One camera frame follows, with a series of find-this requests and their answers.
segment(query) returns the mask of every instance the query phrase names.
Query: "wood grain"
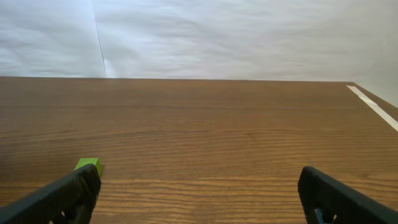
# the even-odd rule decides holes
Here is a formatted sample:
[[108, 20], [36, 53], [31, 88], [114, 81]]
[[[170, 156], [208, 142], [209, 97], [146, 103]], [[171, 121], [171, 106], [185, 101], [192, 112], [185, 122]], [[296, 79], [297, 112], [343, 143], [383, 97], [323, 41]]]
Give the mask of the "wood grain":
[[0, 206], [99, 157], [92, 223], [305, 223], [308, 165], [398, 209], [398, 133], [347, 84], [0, 78]]

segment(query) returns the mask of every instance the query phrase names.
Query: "white wall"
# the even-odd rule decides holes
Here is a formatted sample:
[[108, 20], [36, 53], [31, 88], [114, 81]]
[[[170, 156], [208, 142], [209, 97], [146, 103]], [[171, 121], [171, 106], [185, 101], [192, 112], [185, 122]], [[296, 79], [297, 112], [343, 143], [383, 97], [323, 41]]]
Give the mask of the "white wall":
[[[40, 2], [40, 16], [52, 21], [43, 35], [67, 43], [68, 50], [42, 36], [24, 39], [41, 43], [34, 48], [18, 38], [0, 37], [1, 75], [354, 81], [398, 106], [395, 0], [93, 0], [94, 10], [89, 0], [83, 5]], [[71, 10], [58, 22], [45, 12], [61, 3]], [[0, 11], [0, 19], [11, 24], [6, 29], [0, 24], [1, 35], [21, 29], [20, 17], [28, 8], [8, 3], [8, 10], [18, 13]], [[28, 15], [29, 20], [38, 16]], [[30, 23], [30, 31], [36, 25]], [[65, 26], [53, 35], [59, 31], [54, 27]], [[33, 55], [41, 48], [58, 55], [39, 54], [34, 63], [24, 58], [16, 67], [11, 54], [1, 54], [14, 51], [10, 43]], [[80, 63], [71, 66], [73, 60]]]

